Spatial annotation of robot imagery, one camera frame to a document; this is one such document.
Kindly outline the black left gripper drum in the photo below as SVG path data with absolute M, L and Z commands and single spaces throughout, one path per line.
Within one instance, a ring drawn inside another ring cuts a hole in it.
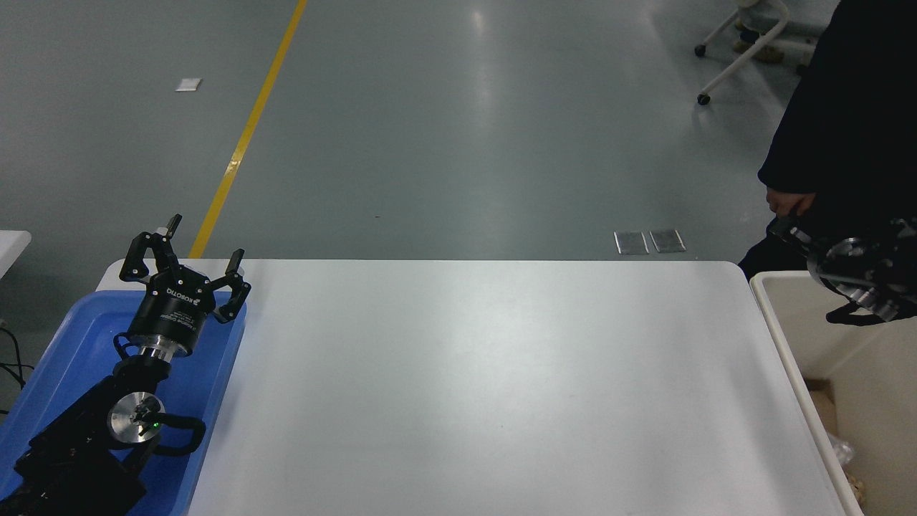
M 151 275 L 129 325 L 129 343 L 165 349 L 173 355 L 193 353 L 204 321 L 216 307 L 209 283 L 208 277 L 187 267 Z

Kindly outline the person's hand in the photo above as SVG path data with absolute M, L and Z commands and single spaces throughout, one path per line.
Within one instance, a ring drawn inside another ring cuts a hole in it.
M 788 216 L 802 216 L 810 209 L 815 199 L 816 193 L 790 193 L 779 191 L 767 187 L 766 202 L 769 210 L 779 218 L 788 218 Z

